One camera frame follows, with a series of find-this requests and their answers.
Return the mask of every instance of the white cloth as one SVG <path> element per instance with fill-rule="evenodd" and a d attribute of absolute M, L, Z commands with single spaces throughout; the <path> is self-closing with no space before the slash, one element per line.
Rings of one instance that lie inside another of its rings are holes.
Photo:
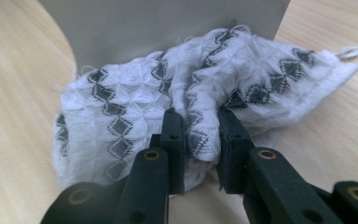
<path fill-rule="evenodd" d="M 191 152 L 186 189 L 195 187 L 219 158 L 220 105 L 235 113 L 257 146 L 272 147 L 276 133 L 357 71 L 338 56 L 238 26 L 91 71 L 62 93 L 53 149 L 58 182 L 63 188 L 80 181 L 104 185 L 127 175 L 151 134 L 161 132 L 164 111 L 174 107 L 185 119 Z"/>

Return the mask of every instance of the wood grain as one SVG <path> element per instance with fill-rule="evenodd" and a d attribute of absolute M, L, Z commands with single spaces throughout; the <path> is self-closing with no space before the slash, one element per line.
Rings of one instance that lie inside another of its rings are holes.
<path fill-rule="evenodd" d="M 292 0 L 277 41 L 338 51 L 358 45 L 358 1 Z M 0 0 L 0 223 L 37 223 L 60 193 L 50 162 L 52 121 L 73 55 L 35 0 Z M 290 127 L 277 146 L 307 181 L 358 181 L 358 73 Z M 241 197 L 212 178 L 170 203 L 170 223 L 243 223 Z"/>

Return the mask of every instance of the gray panel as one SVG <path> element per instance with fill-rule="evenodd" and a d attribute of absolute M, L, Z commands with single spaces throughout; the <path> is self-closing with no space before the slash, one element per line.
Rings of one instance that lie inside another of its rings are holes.
<path fill-rule="evenodd" d="M 40 0 L 62 28 L 77 67 L 125 63 L 235 19 L 273 39 L 290 0 Z"/>

